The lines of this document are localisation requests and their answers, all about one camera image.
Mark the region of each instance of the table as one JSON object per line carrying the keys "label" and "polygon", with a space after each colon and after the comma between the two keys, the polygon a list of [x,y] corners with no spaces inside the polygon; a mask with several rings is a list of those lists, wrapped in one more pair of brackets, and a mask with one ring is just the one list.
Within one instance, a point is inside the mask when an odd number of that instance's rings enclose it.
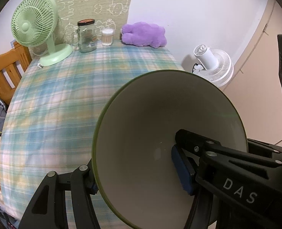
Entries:
{"label": "table", "polygon": [[[166,48],[135,47],[120,41],[94,52],[74,51],[40,69],[33,61],[6,115],[0,145],[1,189],[7,213],[22,215],[47,172],[71,172],[91,158],[98,117],[110,97],[129,80],[157,69],[182,69]],[[69,228],[75,228],[66,192]],[[102,228],[129,228],[92,197]]]}

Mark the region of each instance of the fan base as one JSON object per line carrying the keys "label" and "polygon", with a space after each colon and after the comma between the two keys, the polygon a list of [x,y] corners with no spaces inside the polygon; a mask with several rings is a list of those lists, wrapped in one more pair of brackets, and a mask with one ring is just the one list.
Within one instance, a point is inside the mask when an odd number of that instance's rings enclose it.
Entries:
{"label": "fan base", "polygon": [[59,44],[55,46],[54,53],[47,53],[46,55],[42,56],[39,60],[40,65],[42,66],[50,66],[56,64],[66,57],[68,57],[73,51],[72,46],[68,44]]}

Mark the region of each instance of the wooden chair back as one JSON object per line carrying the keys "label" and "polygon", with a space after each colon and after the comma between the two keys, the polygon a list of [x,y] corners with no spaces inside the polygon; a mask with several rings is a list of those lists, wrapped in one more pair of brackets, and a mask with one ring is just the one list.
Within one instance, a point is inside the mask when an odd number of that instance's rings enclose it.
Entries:
{"label": "wooden chair back", "polygon": [[[21,75],[17,69],[16,61],[19,61],[23,71],[26,71],[32,59],[27,47],[14,42],[13,49],[0,55],[0,98],[8,105],[11,102],[16,87],[21,80]],[[15,86],[14,88],[12,88],[6,81],[6,78],[2,73],[3,69],[5,69],[8,73]]]}

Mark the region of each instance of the green desk fan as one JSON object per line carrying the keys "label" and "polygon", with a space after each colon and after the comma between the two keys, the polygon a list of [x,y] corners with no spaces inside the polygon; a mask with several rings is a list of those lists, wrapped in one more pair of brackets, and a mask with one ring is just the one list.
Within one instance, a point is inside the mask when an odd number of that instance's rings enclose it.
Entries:
{"label": "green desk fan", "polygon": [[53,31],[57,19],[54,0],[23,0],[12,17],[12,34],[19,44],[35,47],[47,41],[48,52],[39,60],[42,66],[56,64],[73,51],[68,44],[54,44]]}

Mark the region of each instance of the blue gripper pad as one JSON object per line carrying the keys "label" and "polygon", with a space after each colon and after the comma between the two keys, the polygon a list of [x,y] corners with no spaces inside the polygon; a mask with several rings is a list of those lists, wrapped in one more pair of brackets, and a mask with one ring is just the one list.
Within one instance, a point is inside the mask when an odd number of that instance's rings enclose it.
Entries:
{"label": "blue gripper pad", "polygon": [[175,168],[177,170],[177,174],[178,174],[179,179],[180,179],[180,183],[181,183],[183,189],[189,195],[191,195],[192,192],[193,192],[192,177],[191,177],[191,174],[190,174],[188,168],[186,167],[185,162],[182,159],[176,145],[174,145],[172,147],[171,155],[172,155],[172,161],[175,165]]}

